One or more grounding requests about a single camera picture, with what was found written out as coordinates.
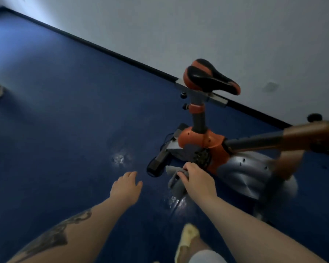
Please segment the blue floor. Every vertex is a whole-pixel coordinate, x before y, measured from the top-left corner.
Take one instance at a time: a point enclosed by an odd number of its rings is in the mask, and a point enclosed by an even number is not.
[[[0,100],[0,263],[106,199],[130,170],[139,172],[143,192],[97,262],[173,262],[187,222],[233,261],[198,207],[177,203],[165,175],[145,172],[164,137],[190,124],[172,83],[10,13],[0,13],[0,82],[7,88]],[[211,129],[228,138],[276,130],[232,108],[208,104],[207,112]],[[118,155],[123,163],[114,161]],[[299,194],[273,223],[329,262],[329,156],[306,154],[295,176]],[[251,212],[251,201],[216,183],[219,196]]]

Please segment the person's right hand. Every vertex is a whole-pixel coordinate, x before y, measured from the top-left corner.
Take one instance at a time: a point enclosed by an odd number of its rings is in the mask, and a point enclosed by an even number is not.
[[[207,172],[197,166],[196,163],[191,162],[187,162],[183,169],[188,170],[189,180],[182,172],[177,174],[195,203],[199,205],[207,199],[217,197],[214,179]]]

